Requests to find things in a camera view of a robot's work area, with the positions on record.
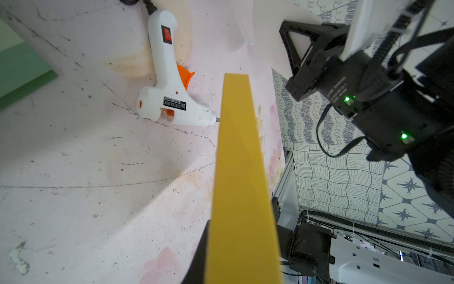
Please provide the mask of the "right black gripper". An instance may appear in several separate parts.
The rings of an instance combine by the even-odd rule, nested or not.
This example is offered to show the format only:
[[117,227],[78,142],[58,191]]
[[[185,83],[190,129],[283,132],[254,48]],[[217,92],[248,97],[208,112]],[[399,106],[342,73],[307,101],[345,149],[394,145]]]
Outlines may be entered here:
[[[325,22],[321,25],[283,21],[279,29],[286,49],[292,76],[286,90],[300,102],[318,90],[328,69],[338,64],[351,26]],[[300,55],[291,34],[307,37],[309,47]]]

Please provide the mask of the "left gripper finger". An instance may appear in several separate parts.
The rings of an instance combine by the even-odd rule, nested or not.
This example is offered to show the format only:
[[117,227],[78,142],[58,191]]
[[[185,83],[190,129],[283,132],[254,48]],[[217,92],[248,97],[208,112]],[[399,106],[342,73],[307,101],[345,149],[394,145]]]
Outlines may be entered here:
[[189,266],[188,272],[183,278],[181,284],[203,284],[205,276],[206,250],[208,246],[208,234],[210,220],[207,221],[202,233],[199,244]]

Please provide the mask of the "yellow-top memo pad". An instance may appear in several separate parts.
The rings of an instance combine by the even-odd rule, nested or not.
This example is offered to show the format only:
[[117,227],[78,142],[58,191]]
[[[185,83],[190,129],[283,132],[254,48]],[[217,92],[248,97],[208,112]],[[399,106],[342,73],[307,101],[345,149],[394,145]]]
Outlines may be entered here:
[[227,73],[204,282],[280,284],[280,249],[247,75]]

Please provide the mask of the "green memo pad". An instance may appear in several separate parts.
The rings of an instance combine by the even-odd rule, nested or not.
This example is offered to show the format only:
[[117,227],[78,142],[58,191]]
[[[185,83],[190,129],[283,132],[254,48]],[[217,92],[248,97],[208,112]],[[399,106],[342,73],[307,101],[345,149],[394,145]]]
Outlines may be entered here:
[[1,21],[1,110],[56,78],[47,61]]

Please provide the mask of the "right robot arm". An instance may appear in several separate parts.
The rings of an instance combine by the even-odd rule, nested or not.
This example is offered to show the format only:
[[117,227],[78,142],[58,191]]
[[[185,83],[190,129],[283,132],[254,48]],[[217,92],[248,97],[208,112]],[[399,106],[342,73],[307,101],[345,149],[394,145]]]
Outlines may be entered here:
[[273,67],[282,140],[293,152],[300,208],[453,250],[454,221],[429,198],[409,158],[367,162],[365,143],[338,159],[325,156],[325,150],[339,151],[359,131],[335,111],[317,130],[327,100],[316,93],[296,102],[284,87],[289,72],[279,60]]

